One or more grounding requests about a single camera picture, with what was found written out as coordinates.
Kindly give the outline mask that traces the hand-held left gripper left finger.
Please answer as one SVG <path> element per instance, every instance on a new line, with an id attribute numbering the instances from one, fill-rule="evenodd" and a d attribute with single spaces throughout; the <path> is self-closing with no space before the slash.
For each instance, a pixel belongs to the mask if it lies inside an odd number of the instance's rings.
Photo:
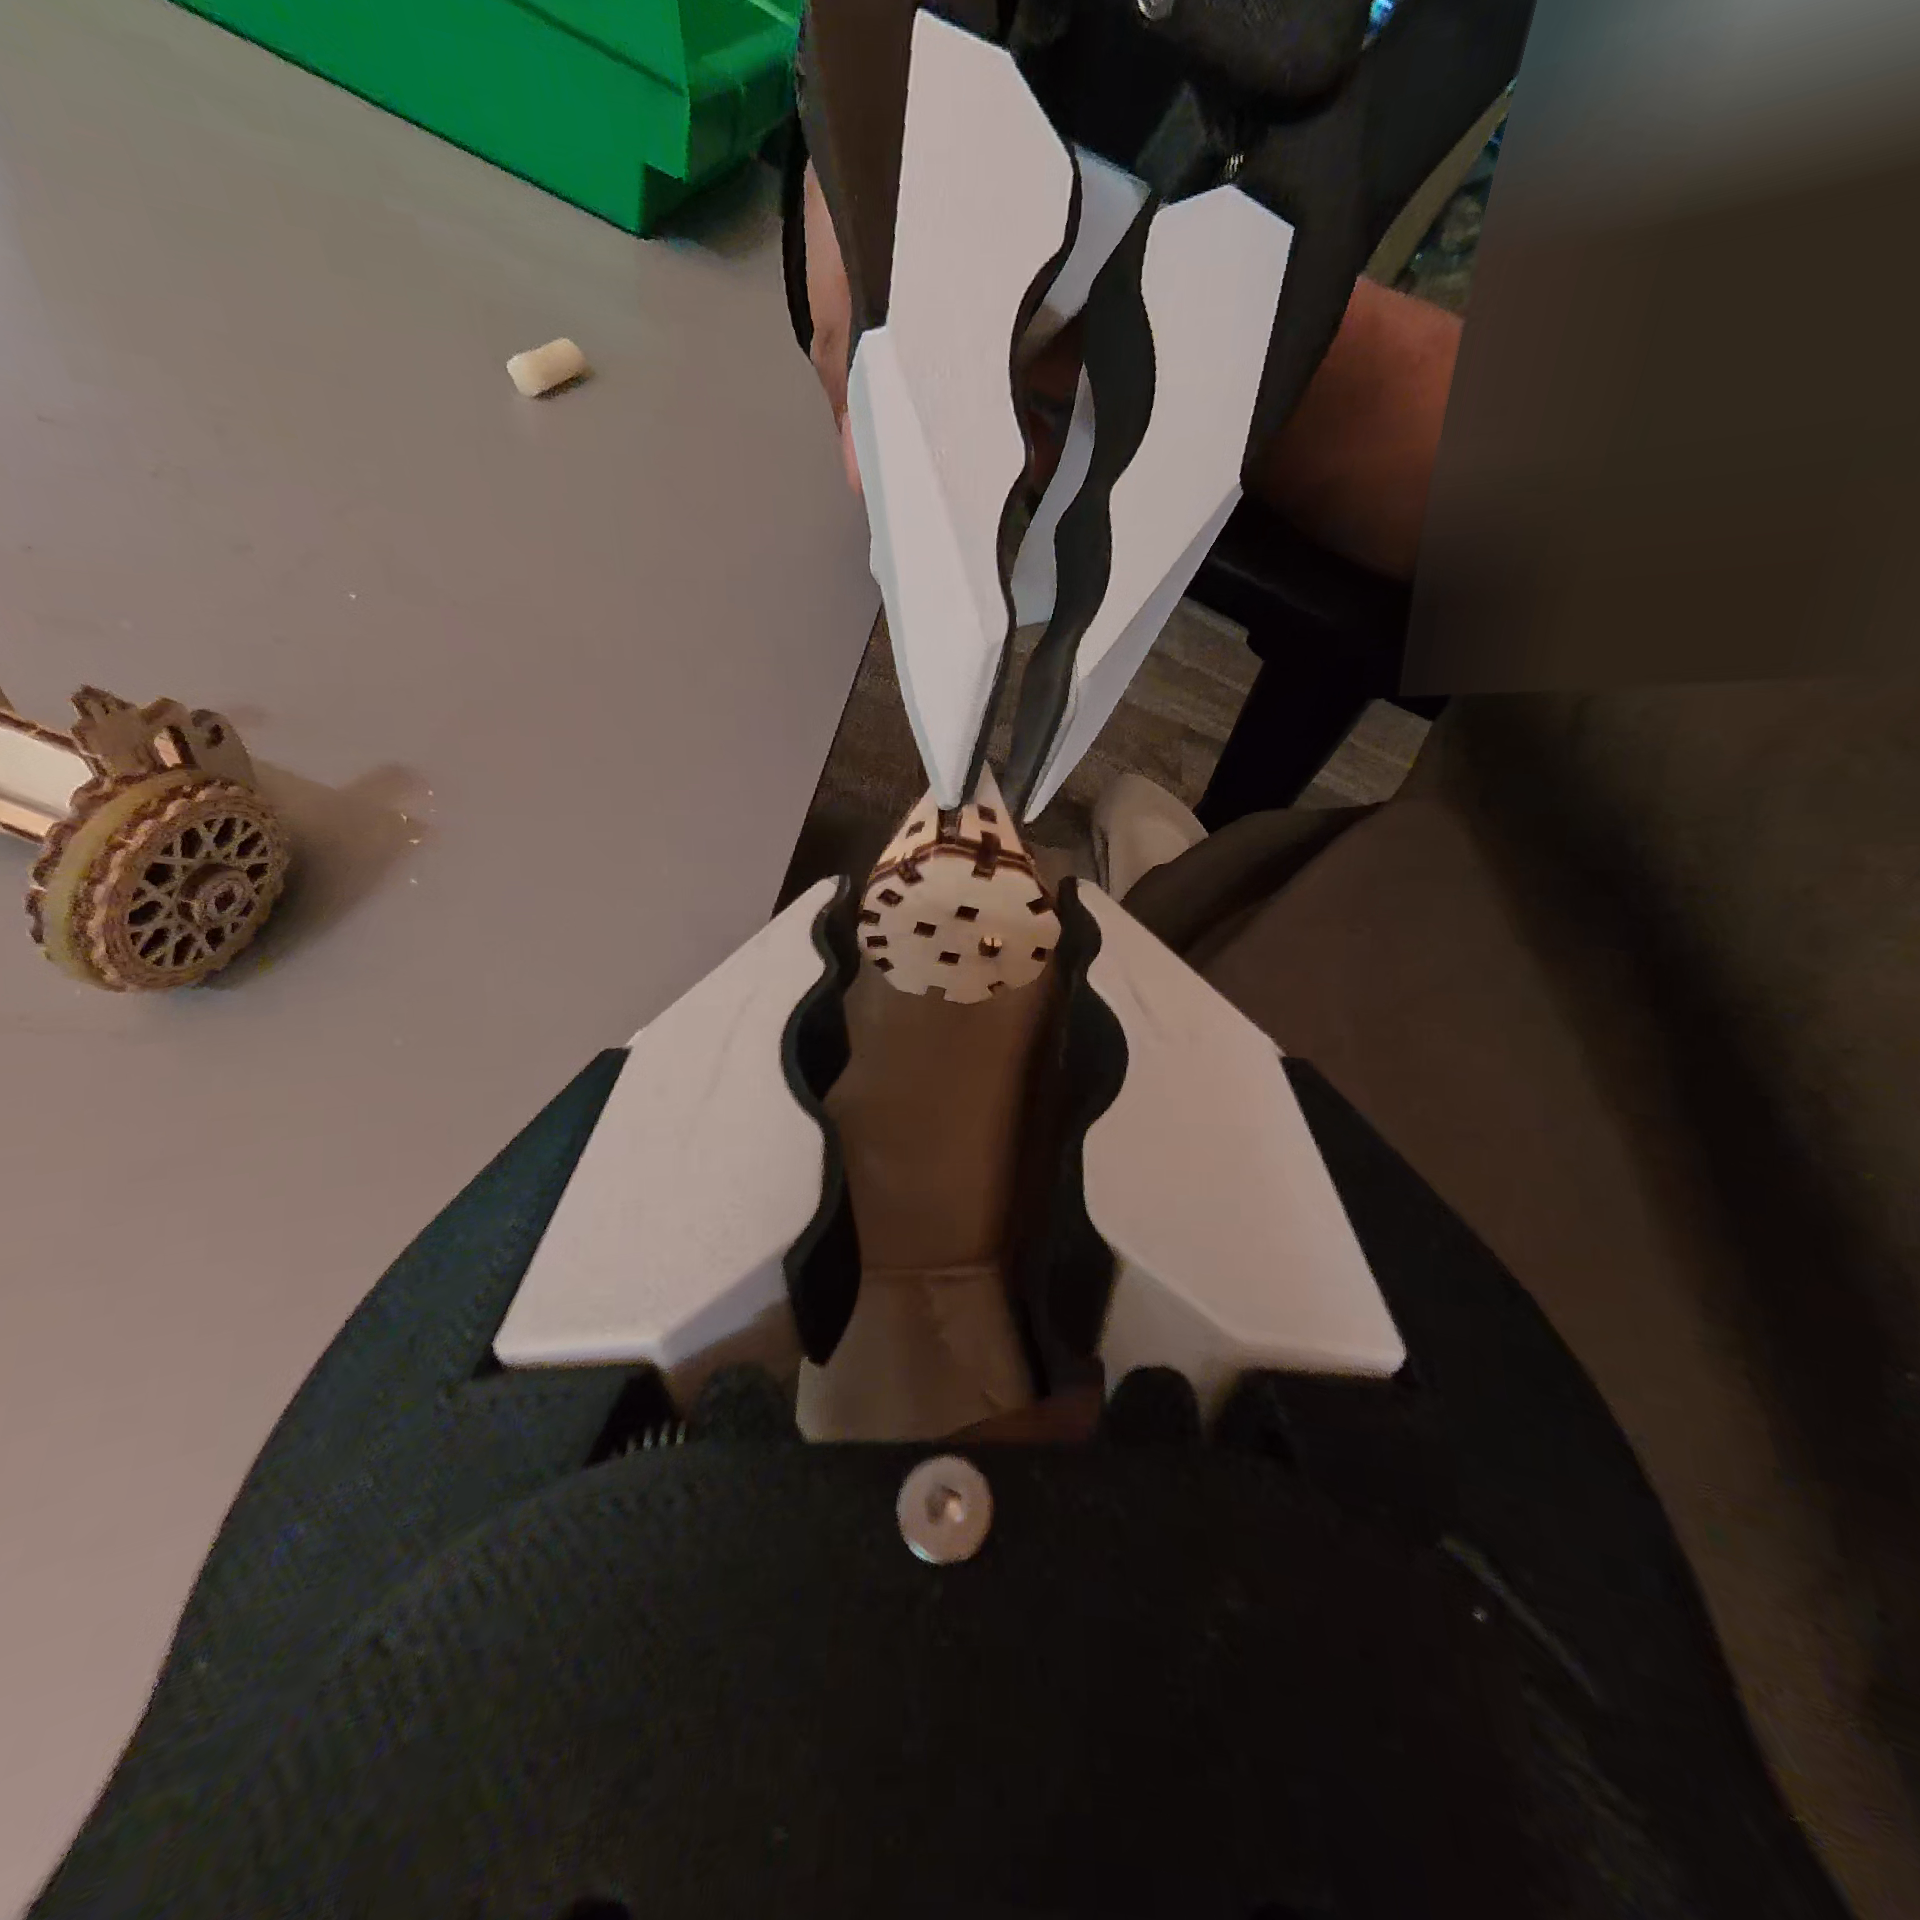
<path id="1" fill-rule="evenodd" d="M 496 1330 L 504 1369 L 833 1353 L 857 1295 L 823 1113 L 847 1064 L 847 894 L 818 879 L 630 1038 Z"/>

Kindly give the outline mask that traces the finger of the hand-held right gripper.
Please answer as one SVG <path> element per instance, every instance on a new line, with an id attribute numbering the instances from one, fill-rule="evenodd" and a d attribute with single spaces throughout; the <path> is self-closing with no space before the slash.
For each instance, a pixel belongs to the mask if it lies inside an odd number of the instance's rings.
<path id="1" fill-rule="evenodd" d="M 1291 227 L 1237 184 L 1163 205 L 1080 159 L 1082 221 L 1045 293 L 1080 321 L 1067 438 L 1015 550 L 1045 623 L 1006 751 L 1031 817 L 1087 756 L 1240 500 Z"/>
<path id="2" fill-rule="evenodd" d="M 1013 636 L 999 528 L 1026 464 L 1015 347 L 1075 221 L 1070 149 L 1013 54 L 918 13 L 889 300 L 852 350 L 847 419 L 933 798 L 971 798 L 990 732 Z"/>

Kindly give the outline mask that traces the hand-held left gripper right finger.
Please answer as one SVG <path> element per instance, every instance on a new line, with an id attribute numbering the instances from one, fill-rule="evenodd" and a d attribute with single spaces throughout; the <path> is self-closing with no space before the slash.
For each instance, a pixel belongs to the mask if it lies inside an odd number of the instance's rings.
<path id="1" fill-rule="evenodd" d="M 1091 1306 L 1106 1399 L 1161 1369 L 1198 1403 L 1242 1373 L 1390 1379 L 1403 1337 L 1343 1210 L 1279 1045 L 1104 891 L 1087 990 L 1122 1045 L 1082 1136 L 1080 1197 L 1115 1262 Z"/>

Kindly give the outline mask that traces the wooden cone model part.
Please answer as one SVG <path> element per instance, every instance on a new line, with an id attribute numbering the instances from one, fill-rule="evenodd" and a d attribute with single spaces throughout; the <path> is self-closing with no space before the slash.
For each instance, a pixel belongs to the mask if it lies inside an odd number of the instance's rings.
<path id="1" fill-rule="evenodd" d="M 903 994 L 978 1004 L 1030 987 L 1053 963 L 1059 918 L 993 770 L 945 816 L 909 808 L 867 874 L 856 941 Z"/>

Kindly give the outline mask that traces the grey desk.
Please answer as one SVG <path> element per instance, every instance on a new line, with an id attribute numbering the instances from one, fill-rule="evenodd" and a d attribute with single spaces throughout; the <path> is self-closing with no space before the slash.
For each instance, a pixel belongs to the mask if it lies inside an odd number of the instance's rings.
<path id="1" fill-rule="evenodd" d="M 304 852 L 107 994 L 5 847 L 19 1914 L 348 1311 L 772 913 L 877 595 L 763 175 L 635 242 L 171 5 L 3 38 L 5 692 L 226 712 Z"/>

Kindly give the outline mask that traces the person's right hand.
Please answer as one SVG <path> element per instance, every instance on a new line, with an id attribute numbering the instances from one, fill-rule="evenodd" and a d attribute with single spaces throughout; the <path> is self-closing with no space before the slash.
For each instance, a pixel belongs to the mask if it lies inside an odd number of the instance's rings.
<path id="1" fill-rule="evenodd" d="M 813 330 L 807 356 L 823 385 L 849 490 L 859 495 L 862 487 L 847 419 L 847 367 L 852 352 L 847 270 L 818 170 L 811 161 L 802 170 L 802 285 Z"/>

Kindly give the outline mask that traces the black office chair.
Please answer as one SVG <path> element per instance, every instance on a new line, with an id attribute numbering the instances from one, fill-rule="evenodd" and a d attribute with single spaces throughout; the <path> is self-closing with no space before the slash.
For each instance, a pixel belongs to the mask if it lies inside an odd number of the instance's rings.
<path id="1" fill-rule="evenodd" d="M 1299 800 L 1373 701 L 1435 720 L 1402 691 L 1410 589 L 1308 542 L 1245 499 L 1186 595 L 1245 628 L 1259 660 L 1197 817 L 1225 827 Z"/>

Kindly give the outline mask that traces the person's brown clothing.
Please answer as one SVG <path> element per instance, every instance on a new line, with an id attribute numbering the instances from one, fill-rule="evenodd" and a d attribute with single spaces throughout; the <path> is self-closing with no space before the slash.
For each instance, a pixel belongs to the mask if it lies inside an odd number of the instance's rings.
<path id="1" fill-rule="evenodd" d="M 1130 899 L 1595 1369 L 1863 1914 L 1915 1914 L 1915 749 L 1915 676 L 1470 697 Z"/>

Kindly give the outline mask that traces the person's pale shoe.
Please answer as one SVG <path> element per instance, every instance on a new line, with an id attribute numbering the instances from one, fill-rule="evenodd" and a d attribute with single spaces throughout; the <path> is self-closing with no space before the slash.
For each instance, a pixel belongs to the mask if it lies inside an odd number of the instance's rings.
<path id="1" fill-rule="evenodd" d="M 1112 899 L 1125 899 L 1145 874 L 1203 841 L 1207 827 L 1191 808 L 1142 772 L 1116 772 L 1091 803 L 1091 862 Z"/>

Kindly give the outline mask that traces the green plastic bin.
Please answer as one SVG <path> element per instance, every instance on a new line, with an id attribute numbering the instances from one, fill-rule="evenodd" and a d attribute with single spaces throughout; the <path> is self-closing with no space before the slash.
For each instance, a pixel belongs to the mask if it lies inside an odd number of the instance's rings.
<path id="1" fill-rule="evenodd" d="M 611 227 L 654 236 L 784 124 L 796 3 L 186 3 Z"/>

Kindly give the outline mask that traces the wooden frame with wheel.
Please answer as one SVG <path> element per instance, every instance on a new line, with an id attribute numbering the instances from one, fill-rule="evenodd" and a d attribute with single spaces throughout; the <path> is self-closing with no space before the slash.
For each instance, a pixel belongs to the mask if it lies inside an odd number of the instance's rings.
<path id="1" fill-rule="evenodd" d="M 70 706 L 60 730 L 3 701 L 3 831 L 35 850 L 30 937 L 95 990 L 196 987 L 272 919 L 297 841 L 223 712 L 95 685 Z"/>

